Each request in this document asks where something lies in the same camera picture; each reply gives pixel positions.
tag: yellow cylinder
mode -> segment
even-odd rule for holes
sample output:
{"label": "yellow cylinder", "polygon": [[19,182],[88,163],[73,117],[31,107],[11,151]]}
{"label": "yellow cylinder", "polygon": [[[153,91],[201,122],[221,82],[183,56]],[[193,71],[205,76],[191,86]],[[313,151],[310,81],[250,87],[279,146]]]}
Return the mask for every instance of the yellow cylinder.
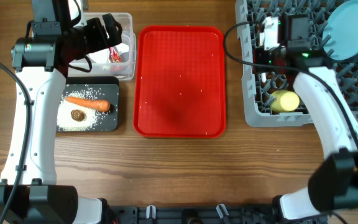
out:
{"label": "yellow cylinder", "polygon": [[276,113],[291,112],[297,109],[300,103],[299,96],[292,91],[277,90],[272,93],[272,96],[275,97],[275,100],[270,105],[270,109]]}

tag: carrot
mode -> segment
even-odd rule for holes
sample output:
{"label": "carrot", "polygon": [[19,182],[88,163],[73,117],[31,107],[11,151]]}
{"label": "carrot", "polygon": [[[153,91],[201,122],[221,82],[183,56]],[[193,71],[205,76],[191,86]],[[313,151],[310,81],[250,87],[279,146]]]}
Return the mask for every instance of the carrot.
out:
{"label": "carrot", "polygon": [[66,96],[67,102],[74,103],[76,105],[91,108],[100,112],[107,112],[110,110],[110,102],[107,100],[87,100],[73,96]]}

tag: red rectangular tray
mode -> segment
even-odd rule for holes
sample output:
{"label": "red rectangular tray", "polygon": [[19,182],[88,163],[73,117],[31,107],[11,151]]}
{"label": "red rectangular tray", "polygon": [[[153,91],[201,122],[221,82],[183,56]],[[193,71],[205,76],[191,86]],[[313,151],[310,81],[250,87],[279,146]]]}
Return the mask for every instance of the red rectangular tray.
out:
{"label": "red rectangular tray", "polygon": [[139,37],[134,128],[142,136],[216,138],[226,128],[223,34],[150,26]]}

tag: table top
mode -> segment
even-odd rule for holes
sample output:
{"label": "table top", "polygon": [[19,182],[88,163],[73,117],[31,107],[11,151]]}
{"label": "table top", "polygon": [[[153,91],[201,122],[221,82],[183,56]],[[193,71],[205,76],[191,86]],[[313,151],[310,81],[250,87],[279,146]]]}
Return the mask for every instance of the table top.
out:
{"label": "table top", "polygon": [[[11,68],[11,48],[32,19],[29,0],[0,0],[0,61]],[[128,12],[134,32],[146,26],[215,26],[236,23],[235,1],[89,0],[90,12]],[[236,35],[228,47],[240,57]],[[217,139],[149,139],[132,127],[134,79],[120,83],[119,128],[112,133],[58,133],[58,184],[110,205],[144,207],[270,203],[307,185],[323,161],[313,125],[252,128],[244,119],[242,65],[226,59],[227,128]],[[0,174],[11,143],[15,83],[0,69]],[[342,212],[358,223],[358,210]],[[330,223],[338,223],[335,218]]]}

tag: gray dish rack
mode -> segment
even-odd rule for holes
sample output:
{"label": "gray dish rack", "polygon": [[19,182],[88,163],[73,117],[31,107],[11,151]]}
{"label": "gray dish rack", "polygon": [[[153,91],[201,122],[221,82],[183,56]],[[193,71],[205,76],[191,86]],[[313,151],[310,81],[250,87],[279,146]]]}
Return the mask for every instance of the gray dish rack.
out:
{"label": "gray dish rack", "polygon": [[[307,14],[310,18],[310,41],[314,49],[322,47],[328,39],[321,38],[327,19],[331,13],[346,1],[335,0],[237,0],[236,22],[262,22],[267,16],[285,14]],[[254,25],[237,28],[237,37],[241,42],[242,59],[253,62],[252,50],[256,48],[256,32]],[[358,120],[358,54],[346,62],[334,64],[337,80],[342,93]],[[253,127],[302,126],[312,123],[305,105],[290,113],[275,114],[270,109],[273,98],[270,97],[270,79],[262,86],[260,75],[255,75],[249,65],[243,65],[242,94],[246,121]],[[285,85],[283,76],[273,82],[275,87]]]}

